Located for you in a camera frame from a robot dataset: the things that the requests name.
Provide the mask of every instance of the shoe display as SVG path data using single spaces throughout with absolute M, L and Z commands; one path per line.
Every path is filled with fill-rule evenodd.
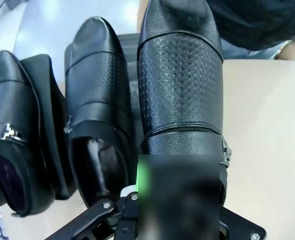
M 136 179 L 130 88 L 118 37 L 101 17 L 86 20 L 65 50 L 65 97 L 69 159 L 85 204 L 118 198 Z

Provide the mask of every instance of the textured leather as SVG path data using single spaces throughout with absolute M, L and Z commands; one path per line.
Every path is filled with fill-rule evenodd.
M 21 61 L 30 76 L 40 104 L 41 140 L 49 179 L 55 190 L 55 199 L 66 200 L 76 190 L 62 129 L 66 123 L 65 98 L 53 75 L 51 58 L 36 55 Z
M 0 124 L 10 124 L 28 143 L 0 139 L 0 190 L 21 217 L 54 201 L 40 138 L 40 106 L 30 77 L 16 57 L 0 52 Z
M 136 165 L 126 61 L 105 19 L 86 20 L 66 48 L 65 84 L 69 159 L 80 194 L 88 207 L 118 198 L 134 183 Z
M 222 48 L 205 0 L 151 0 L 137 50 L 144 154 L 215 156 L 220 203 L 224 161 Z

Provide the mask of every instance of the perforated leather pattern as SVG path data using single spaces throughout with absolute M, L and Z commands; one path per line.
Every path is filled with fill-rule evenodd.
M 125 61 L 108 52 L 86 57 L 66 74 L 66 104 L 72 115 L 80 106 L 103 102 L 126 110 L 130 102 Z
M 32 87 L 17 81 L 0 83 L 0 124 L 10 123 L 24 133 L 37 131 L 38 109 Z
M 145 135 L 172 127 L 222 131 L 222 61 L 186 33 L 147 41 L 140 49 L 138 89 Z

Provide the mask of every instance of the beige surface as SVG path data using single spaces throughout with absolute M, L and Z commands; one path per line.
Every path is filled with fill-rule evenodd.
M 224 63 L 224 136 L 233 150 L 225 206 L 268 240 L 295 240 L 295 62 Z M 85 206 L 76 193 L 23 219 L 0 209 L 10 240 L 43 240 Z

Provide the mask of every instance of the loafer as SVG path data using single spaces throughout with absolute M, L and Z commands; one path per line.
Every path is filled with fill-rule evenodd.
M 21 217 L 43 212 L 55 199 L 40 122 L 30 77 L 11 52 L 0 51 L 0 190 Z
M 40 54 L 20 61 L 30 76 L 41 117 L 42 151 L 55 199 L 66 200 L 76 191 L 68 157 L 66 136 L 66 101 L 53 75 L 49 55 Z
M 125 57 L 111 25 L 86 20 L 65 50 L 65 132 L 78 190 L 90 207 L 135 183 Z

